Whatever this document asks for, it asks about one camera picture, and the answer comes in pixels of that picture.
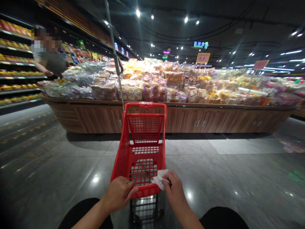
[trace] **cart pole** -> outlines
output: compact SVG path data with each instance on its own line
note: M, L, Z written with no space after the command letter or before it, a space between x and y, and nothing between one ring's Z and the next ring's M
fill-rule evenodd
M111 43L112 43L112 48L113 48L113 58L114 58L115 70L116 70L116 73L117 73L117 76L118 76L118 82L119 82L119 86L120 86L120 94L121 94L121 99L122 99L123 111L125 111L124 99L123 99L123 94L122 94L121 77L120 77L121 71L120 71L120 68L119 68L119 62L121 62L121 61L120 61L119 57L117 56L117 52L115 50L108 0L105 0L105 7L106 7L108 24L109 24L109 29L110 29L110 36L111 36Z

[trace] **display counter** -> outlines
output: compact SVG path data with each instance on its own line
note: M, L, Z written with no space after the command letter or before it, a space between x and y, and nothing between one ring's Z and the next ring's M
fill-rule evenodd
M121 101L70 100L41 96L69 132L120 133ZM277 130L294 107L165 103L167 133L264 133ZM131 112L144 112L134 108ZM149 113L162 113L152 109Z

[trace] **red shopping basket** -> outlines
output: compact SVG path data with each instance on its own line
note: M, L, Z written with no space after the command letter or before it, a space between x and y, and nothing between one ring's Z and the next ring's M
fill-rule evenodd
M164 108L164 114L156 113L131 113L129 107L151 109L154 107ZM139 191L133 198L142 198L155 195L161 191L151 183L152 177L157 175L158 170L165 169L165 127L167 106L163 103L139 102L126 103L123 113L123 128L115 159L111 181L119 176L124 176L135 182L134 186ZM160 133L163 126L162 142Z

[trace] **price sign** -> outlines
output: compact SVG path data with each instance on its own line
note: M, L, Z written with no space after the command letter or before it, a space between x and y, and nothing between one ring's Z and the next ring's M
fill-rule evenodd
M197 64L206 64L209 61L210 53L198 53L196 63Z
M259 60L256 61L252 69L263 69L264 67L267 66L269 60Z

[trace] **cart wheel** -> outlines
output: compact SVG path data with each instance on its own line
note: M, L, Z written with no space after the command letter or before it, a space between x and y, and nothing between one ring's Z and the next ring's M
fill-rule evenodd
M142 227L142 221L140 220L140 217L136 214L133 214L133 216L130 215L129 222L132 228L140 229Z
M154 221L159 221L164 215L164 209L155 209L152 213Z

